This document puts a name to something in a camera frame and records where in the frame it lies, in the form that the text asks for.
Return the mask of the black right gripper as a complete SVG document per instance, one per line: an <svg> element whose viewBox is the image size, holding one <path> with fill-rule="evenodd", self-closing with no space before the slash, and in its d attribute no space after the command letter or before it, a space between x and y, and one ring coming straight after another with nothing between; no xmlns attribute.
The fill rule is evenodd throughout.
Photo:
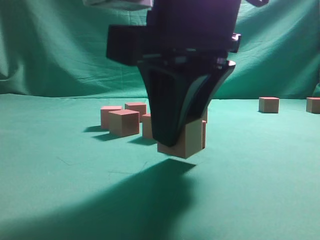
<svg viewBox="0 0 320 240"><path fill-rule="evenodd" d="M144 55L173 49L232 52L240 4L239 0L156 0L147 11L145 25L109 25L106 57L136 66ZM174 146L187 121L205 115L212 97L235 67L232 60L212 66L200 85L198 61L138 63L149 100L153 138Z"/></svg>

